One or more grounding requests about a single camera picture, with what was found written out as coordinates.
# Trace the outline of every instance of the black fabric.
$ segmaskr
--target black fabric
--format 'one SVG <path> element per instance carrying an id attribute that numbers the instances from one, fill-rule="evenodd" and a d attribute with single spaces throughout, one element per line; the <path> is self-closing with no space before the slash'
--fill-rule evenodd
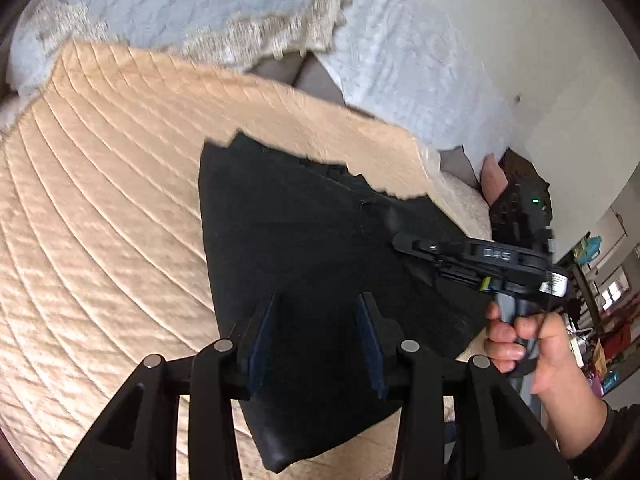
<path id="1" fill-rule="evenodd" d="M 607 421 L 595 441 L 578 457 L 569 460 L 578 478 L 631 480 L 640 470 L 640 404 L 609 408 Z"/>
<path id="2" fill-rule="evenodd" d="M 460 229 L 427 197 L 373 191 L 344 166 L 267 148 L 238 134 L 207 143 L 200 205 L 221 335 L 265 294 L 282 295 L 266 379 L 242 403 L 264 465 L 279 472 L 383 420 L 397 404 L 370 387 L 355 320 L 371 291 L 406 335 L 455 357 L 484 325 L 489 298 L 424 283 L 425 269 L 391 246 L 397 231 L 451 240 Z"/>

